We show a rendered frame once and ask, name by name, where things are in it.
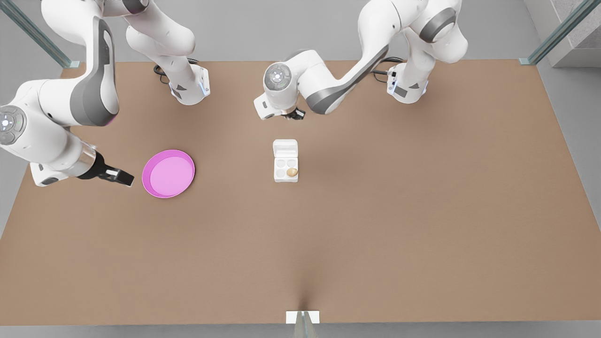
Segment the white egg box lid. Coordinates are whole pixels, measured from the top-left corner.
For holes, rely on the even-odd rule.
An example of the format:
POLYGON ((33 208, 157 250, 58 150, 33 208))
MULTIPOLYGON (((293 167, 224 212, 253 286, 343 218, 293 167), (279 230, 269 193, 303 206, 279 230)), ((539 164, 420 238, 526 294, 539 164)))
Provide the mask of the white egg box lid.
POLYGON ((275 159, 291 159, 299 157, 298 142, 295 139, 276 139, 273 141, 275 159))

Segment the white egg box base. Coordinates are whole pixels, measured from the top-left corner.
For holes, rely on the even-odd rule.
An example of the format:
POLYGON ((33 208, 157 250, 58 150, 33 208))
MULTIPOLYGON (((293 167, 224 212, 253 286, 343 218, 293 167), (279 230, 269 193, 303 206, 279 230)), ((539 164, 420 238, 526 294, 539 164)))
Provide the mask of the white egg box base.
POLYGON ((288 168, 299 169, 298 158, 291 159, 274 159, 273 165, 273 180, 277 183, 296 183, 298 182, 299 175, 297 177, 288 177, 286 171, 288 168))

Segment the pink round plate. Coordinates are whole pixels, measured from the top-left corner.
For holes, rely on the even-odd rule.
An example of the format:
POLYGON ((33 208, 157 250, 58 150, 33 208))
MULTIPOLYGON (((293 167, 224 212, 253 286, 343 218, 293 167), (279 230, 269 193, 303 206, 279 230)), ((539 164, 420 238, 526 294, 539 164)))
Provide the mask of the pink round plate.
POLYGON ((180 150, 155 154, 142 170, 142 186, 154 197, 168 199, 182 194, 195 177, 195 163, 180 150))

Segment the silver frame post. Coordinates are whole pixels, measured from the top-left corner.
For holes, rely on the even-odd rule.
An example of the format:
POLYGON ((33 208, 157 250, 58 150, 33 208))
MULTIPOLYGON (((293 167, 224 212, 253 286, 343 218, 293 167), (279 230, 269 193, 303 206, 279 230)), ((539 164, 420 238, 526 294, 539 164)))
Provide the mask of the silver frame post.
POLYGON ((541 43, 522 65, 601 68, 601 0, 524 0, 541 43))
POLYGON ((79 68, 12 0, 0 0, 0 10, 63 69, 79 68))
POLYGON ((315 323, 320 323, 319 311, 287 311, 286 324, 294 324, 293 338, 318 338, 314 329, 315 323))

